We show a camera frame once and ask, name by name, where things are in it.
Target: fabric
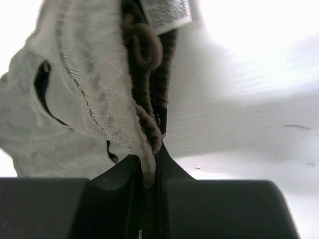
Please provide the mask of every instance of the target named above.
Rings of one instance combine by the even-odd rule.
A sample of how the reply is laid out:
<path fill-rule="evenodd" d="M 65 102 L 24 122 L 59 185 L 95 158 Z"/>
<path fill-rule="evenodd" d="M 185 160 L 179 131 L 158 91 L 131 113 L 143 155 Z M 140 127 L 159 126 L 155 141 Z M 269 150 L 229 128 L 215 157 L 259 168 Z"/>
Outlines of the fabric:
<path fill-rule="evenodd" d="M 18 176 L 92 179 L 135 154 L 151 185 L 161 135 L 150 78 L 170 68 L 161 44 L 136 3 L 46 0 L 0 80 L 0 147 Z"/>
<path fill-rule="evenodd" d="M 140 12 L 139 19 L 145 21 L 146 17 L 143 14 L 142 6 L 139 0 L 127 0 L 128 5 L 134 3 L 136 12 Z M 168 106 L 168 87 L 170 81 L 170 70 L 171 70 L 171 62 L 175 54 L 176 42 L 177 42 L 177 30 L 171 30 L 167 33 L 161 34 L 159 36 L 161 47 L 162 47 L 162 61 L 158 67 L 156 67 L 150 74 L 143 73 L 143 71 L 136 71 L 134 74 L 137 73 L 137 78 L 146 77 L 147 81 L 143 84 L 142 87 L 135 87 L 133 88 L 133 96 L 135 97 L 136 101 L 142 106 L 146 103 L 143 101 L 139 101 L 137 99 L 140 95 L 143 95 L 145 90 L 148 91 L 150 95 L 149 99 L 151 100 L 151 106 L 147 106 L 147 108 L 152 108 L 151 115 L 155 118 L 160 118 L 164 120 L 166 123 L 167 117 L 167 106 Z M 147 52 L 147 44 L 145 41 L 142 42 L 142 52 L 144 53 L 145 57 L 149 57 Z M 166 127 L 164 125 L 162 131 L 162 139 L 164 138 L 166 133 Z"/>

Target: care label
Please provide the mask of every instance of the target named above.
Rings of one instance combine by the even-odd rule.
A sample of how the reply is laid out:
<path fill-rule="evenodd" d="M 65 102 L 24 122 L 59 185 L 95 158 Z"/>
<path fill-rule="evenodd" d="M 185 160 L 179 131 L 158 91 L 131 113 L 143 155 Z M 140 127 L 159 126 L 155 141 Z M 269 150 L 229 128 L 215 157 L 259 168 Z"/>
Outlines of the care label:
<path fill-rule="evenodd" d="M 141 5 L 158 35 L 192 22 L 188 0 L 141 0 Z"/>

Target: ribbed fabric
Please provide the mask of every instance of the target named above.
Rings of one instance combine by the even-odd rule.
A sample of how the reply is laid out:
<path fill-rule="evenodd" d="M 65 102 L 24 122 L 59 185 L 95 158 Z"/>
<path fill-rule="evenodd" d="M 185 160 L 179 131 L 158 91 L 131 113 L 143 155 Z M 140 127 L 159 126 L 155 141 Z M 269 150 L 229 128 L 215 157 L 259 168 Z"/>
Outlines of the ribbed fabric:
<path fill-rule="evenodd" d="M 161 64 L 162 45 L 153 30 L 149 27 L 144 29 L 146 20 L 142 9 L 137 4 L 131 0 L 125 0 L 122 4 L 122 14 L 124 29 L 139 26 L 141 30 L 144 30 L 131 39 L 125 38 L 125 46 L 128 50 L 129 69 L 133 83 L 132 95 L 137 104 L 140 125 L 155 155 L 161 147 L 161 134 L 151 104 L 150 75 L 152 70 Z"/>
<path fill-rule="evenodd" d="M 159 36 L 163 47 L 163 59 L 158 68 L 152 71 L 150 77 L 152 107 L 167 108 L 168 87 L 170 81 L 171 62 L 177 42 L 177 30 L 172 30 Z"/>
<path fill-rule="evenodd" d="M 20 176 L 64 176 L 60 168 L 87 165 L 103 171 L 113 164 L 105 152 L 110 140 L 137 155 L 145 184 L 153 183 L 155 160 L 132 96 L 121 21 L 118 0 L 44 2 L 0 85 L 0 146 Z"/>

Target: light gray fabric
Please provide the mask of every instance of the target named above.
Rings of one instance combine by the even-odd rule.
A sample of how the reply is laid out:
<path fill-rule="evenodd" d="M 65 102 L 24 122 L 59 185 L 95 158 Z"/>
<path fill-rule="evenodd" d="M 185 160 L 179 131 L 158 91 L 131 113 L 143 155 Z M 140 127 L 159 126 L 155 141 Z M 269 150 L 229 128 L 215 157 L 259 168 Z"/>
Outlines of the light gray fabric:
<path fill-rule="evenodd" d="M 140 158 L 152 184 L 155 160 L 136 113 L 120 26 L 120 0 L 43 3 L 35 32 L 0 81 L 0 147 L 19 176 L 93 178 L 114 165 L 110 140 L 119 159 Z M 45 61 L 43 104 L 35 80 Z"/>

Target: black plastic object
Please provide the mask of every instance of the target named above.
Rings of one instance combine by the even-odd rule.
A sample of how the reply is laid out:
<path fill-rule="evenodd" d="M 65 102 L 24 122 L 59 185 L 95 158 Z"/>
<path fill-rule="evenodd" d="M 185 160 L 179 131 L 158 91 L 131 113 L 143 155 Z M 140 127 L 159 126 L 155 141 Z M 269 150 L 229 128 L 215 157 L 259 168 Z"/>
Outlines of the black plastic object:
<path fill-rule="evenodd" d="M 0 179 L 0 239 L 138 238 L 134 156 L 96 179 Z"/>
<path fill-rule="evenodd" d="M 0 239 L 298 239 L 269 181 L 196 181 L 157 155 L 143 190 L 134 156 L 93 179 L 0 179 Z"/>

